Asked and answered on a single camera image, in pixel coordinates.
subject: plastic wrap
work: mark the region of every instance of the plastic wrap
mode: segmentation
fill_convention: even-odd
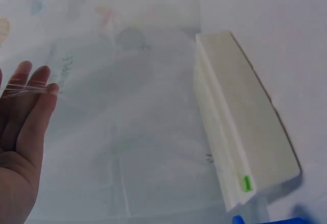
[[[60,86],[27,223],[231,218],[193,93],[197,0],[1,0],[0,17],[3,83],[30,60]]]

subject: finger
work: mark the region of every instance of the finger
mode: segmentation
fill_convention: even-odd
[[[43,142],[50,117],[56,107],[59,87],[47,86],[49,93],[41,94],[26,119],[17,139],[16,152],[28,160],[40,172],[43,158]]]
[[[17,97],[6,98],[7,96],[17,93],[25,87],[26,81],[32,69],[32,64],[29,61],[24,61],[19,64],[15,73],[10,78],[5,91],[0,99],[0,138],[5,131],[8,119],[12,112]],[[7,142],[0,140],[0,146],[5,150],[12,148],[11,146],[4,145]]]
[[[50,76],[50,69],[47,66],[38,68],[27,83],[27,87],[44,88]],[[40,94],[23,94],[16,98],[12,105],[13,109],[9,115],[6,128],[1,136],[3,150],[14,151],[19,132],[34,108]]]

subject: blue object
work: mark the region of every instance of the blue object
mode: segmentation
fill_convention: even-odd
[[[267,222],[262,224],[310,224],[308,221],[303,220],[301,218],[294,218],[289,220],[280,220],[280,221],[274,221],[274,222]],[[234,216],[233,223],[232,224],[245,224],[244,220],[239,216]]]

